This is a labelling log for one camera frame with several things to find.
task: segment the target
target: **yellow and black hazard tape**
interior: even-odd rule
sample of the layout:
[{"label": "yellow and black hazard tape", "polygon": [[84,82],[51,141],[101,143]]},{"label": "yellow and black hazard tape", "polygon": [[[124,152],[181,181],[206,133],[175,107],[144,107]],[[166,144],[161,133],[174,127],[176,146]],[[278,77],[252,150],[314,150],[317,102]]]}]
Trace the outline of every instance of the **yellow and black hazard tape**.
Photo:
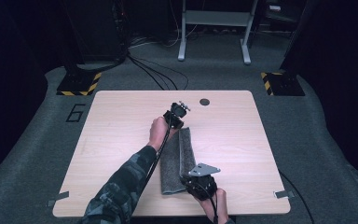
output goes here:
[{"label": "yellow and black hazard tape", "polygon": [[98,73],[95,75],[94,79],[92,80],[91,85],[89,86],[89,89],[87,91],[57,91],[57,95],[67,95],[67,96],[73,96],[73,95],[92,95],[95,88],[97,88],[98,81],[100,80],[101,73]]},{"label": "yellow and black hazard tape", "polygon": [[268,95],[274,95],[274,92],[272,91],[271,84],[269,83],[269,79],[267,75],[280,76],[281,74],[282,73],[261,73],[261,78],[263,78],[264,87],[266,88]]}]

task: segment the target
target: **black curtain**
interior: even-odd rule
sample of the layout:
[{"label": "black curtain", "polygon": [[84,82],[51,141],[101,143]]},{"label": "black curtain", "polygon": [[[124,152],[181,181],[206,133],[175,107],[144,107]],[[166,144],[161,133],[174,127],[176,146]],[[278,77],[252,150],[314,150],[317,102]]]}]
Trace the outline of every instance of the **black curtain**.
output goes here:
[{"label": "black curtain", "polygon": [[[58,0],[50,2],[59,8]],[[73,34],[66,31],[63,35],[76,55]],[[62,66],[51,35],[39,1],[0,0],[0,163],[43,102],[46,72]]]},{"label": "black curtain", "polygon": [[358,0],[313,6],[282,68],[316,91],[327,129],[358,170]]}]

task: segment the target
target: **gray cloth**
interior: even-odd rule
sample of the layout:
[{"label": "gray cloth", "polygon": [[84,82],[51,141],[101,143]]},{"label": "gray cloth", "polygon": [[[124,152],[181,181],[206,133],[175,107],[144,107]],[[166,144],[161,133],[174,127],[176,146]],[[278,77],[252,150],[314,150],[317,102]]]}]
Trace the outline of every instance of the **gray cloth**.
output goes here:
[{"label": "gray cloth", "polygon": [[184,128],[173,135],[161,153],[161,193],[174,194],[185,190],[180,178],[195,166],[190,129]]}]

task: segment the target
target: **tabletop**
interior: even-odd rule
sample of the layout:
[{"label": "tabletop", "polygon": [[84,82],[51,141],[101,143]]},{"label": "tabletop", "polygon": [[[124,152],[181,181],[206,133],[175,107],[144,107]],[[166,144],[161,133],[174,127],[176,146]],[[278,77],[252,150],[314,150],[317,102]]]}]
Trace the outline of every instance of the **tabletop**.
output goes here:
[{"label": "tabletop", "polygon": [[[200,100],[207,99],[208,105]],[[213,174],[227,192],[230,215],[285,214],[287,198],[269,141],[249,91],[98,91],[90,108],[60,192],[56,217],[82,217],[112,173],[147,142],[153,119],[184,102],[182,118],[191,131],[196,163],[221,169]],[[134,216],[201,216],[202,208],[187,192],[162,195],[156,167]]]}]

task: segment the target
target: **hand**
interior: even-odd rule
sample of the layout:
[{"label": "hand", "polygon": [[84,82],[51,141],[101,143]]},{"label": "hand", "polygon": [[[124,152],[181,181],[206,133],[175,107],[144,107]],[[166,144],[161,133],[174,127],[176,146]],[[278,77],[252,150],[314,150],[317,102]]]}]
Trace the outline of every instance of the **hand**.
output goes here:
[{"label": "hand", "polygon": [[[223,189],[217,189],[216,193],[212,198],[213,198],[214,205],[217,207],[217,216],[219,217],[218,223],[225,224],[228,221],[226,192]],[[200,203],[208,219],[213,222],[214,210],[211,200],[207,199],[205,201],[200,201],[197,198],[195,199]]]},{"label": "hand", "polygon": [[[153,147],[156,151],[159,151],[162,142],[164,141],[165,133],[168,130],[168,124],[165,121],[165,118],[159,117],[153,120],[152,126],[150,128],[150,136],[148,146]],[[170,136],[168,140],[177,132],[176,129],[170,130]]]}]

